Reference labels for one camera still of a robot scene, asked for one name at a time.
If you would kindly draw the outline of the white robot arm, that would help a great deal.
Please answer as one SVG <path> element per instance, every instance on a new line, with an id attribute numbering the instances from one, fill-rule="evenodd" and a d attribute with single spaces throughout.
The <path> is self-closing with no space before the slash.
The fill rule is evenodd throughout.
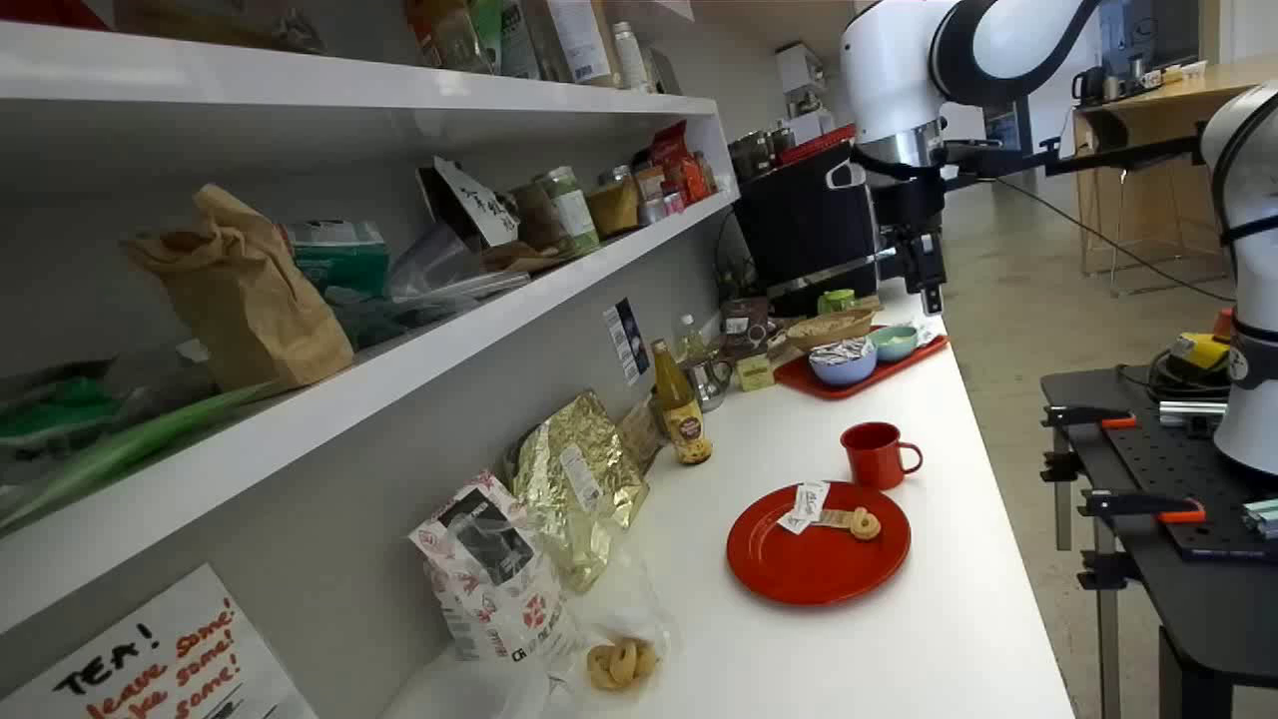
<path id="1" fill-rule="evenodd" d="M 852 0 L 838 76 L 858 149 L 928 169 L 942 106 L 1035 96 L 1101 0 Z"/>

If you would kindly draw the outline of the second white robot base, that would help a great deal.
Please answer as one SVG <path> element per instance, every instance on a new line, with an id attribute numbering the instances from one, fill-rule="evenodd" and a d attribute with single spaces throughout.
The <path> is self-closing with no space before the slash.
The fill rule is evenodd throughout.
<path id="1" fill-rule="evenodd" d="M 1278 475 L 1278 82 L 1227 98 L 1203 133 L 1203 161 L 1232 260 L 1228 407 L 1215 449 Z"/>

